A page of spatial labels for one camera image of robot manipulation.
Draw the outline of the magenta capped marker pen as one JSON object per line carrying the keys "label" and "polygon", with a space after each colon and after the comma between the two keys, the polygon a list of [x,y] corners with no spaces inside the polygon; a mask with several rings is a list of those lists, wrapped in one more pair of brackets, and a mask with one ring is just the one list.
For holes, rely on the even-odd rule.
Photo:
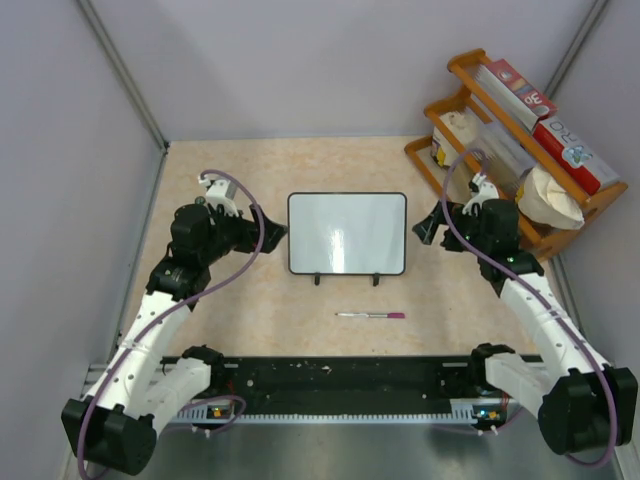
{"label": "magenta capped marker pen", "polygon": [[335,316],[345,318],[378,318],[378,319],[405,319],[402,312],[367,313],[367,312],[336,312]]}

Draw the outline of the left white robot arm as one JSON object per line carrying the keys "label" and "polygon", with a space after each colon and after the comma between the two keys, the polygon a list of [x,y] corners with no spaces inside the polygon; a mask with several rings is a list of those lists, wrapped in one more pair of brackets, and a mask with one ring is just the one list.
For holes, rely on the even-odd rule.
{"label": "left white robot arm", "polygon": [[139,311],[108,367],[81,400],[70,399],[61,420],[81,476],[93,463],[128,475],[148,464],[163,430],[199,394],[216,396],[227,374],[222,356],[188,348],[161,380],[153,379],[174,334],[212,285],[210,267],[231,252],[251,261],[271,253],[287,228],[251,205],[252,217],[221,205],[191,203],[176,210],[165,256],[149,276]]}

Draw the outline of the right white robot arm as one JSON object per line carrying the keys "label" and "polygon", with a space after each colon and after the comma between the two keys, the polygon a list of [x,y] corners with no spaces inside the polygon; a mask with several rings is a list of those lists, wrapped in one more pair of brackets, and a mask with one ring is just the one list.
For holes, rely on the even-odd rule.
{"label": "right white robot arm", "polygon": [[536,257],[520,246],[519,216],[514,203],[491,199],[465,208],[437,202],[413,232],[426,245],[444,226],[442,247],[477,257],[481,276],[491,284],[534,340],[544,372],[511,348],[482,344],[480,362],[467,370],[469,388],[487,396],[499,389],[537,419],[547,446],[571,461],[580,452],[601,449],[590,462],[608,463],[632,437],[638,381],[627,367],[615,367],[580,333],[554,296]]}

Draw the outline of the black framed whiteboard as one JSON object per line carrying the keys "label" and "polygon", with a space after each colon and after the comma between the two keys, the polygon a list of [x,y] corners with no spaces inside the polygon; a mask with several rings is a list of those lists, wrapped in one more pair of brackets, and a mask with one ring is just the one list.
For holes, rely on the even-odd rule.
{"label": "black framed whiteboard", "polygon": [[309,275],[400,276],[407,264],[402,192],[295,192],[287,199],[288,269]]}

